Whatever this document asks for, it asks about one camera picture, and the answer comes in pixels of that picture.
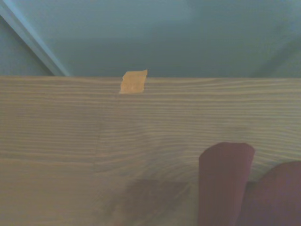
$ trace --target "tape piece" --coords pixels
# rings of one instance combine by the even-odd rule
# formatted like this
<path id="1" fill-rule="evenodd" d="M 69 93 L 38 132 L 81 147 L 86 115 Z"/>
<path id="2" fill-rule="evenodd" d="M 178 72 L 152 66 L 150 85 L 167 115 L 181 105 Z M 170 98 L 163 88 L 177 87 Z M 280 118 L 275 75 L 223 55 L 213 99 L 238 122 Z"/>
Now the tape piece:
<path id="1" fill-rule="evenodd" d="M 122 77 L 120 94 L 142 93 L 147 76 L 147 70 L 126 72 Z"/>

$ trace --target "ceiling trim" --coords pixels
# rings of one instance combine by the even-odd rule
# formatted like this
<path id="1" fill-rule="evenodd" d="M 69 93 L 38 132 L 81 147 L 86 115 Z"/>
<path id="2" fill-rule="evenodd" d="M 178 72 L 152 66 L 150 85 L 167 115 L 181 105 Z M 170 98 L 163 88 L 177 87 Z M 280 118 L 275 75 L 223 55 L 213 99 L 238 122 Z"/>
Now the ceiling trim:
<path id="1" fill-rule="evenodd" d="M 56 76 L 71 76 L 11 1 L 0 0 L 0 15 Z"/>

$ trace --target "wood grain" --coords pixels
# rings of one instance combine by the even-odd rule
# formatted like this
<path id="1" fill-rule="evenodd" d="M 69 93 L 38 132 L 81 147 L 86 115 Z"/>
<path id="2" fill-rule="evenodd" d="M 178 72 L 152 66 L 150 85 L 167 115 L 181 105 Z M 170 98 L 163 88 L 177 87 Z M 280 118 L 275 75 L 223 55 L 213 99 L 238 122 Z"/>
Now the wood grain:
<path id="1" fill-rule="evenodd" d="M 0 225 L 195 226 L 198 157 L 301 160 L 301 80 L 0 78 Z"/>

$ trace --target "wall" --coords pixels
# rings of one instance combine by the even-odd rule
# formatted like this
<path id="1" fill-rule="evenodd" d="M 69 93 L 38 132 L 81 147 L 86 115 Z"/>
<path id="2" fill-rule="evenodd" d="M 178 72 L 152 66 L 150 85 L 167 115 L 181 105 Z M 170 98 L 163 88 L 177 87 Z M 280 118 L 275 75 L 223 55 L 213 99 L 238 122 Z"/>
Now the wall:
<path id="1" fill-rule="evenodd" d="M 0 17 L 0 75 L 52 75 Z"/>
<path id="2" fill-rule="evenodd" d="M 11 1 L 73 76 L 299 76 L 300 0 Z"/>

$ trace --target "masking tape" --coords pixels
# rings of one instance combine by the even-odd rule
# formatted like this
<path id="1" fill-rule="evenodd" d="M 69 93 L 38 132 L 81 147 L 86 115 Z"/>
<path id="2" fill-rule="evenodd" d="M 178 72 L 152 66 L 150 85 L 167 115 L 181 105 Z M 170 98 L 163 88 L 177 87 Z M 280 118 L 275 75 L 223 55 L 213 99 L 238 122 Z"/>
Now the masking tape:
<path id="1" fill-rule="evenodd" d="M 122 78 L 120 94 L 142 93 L 147 76 L 147 70 L 126 72 Z"/>

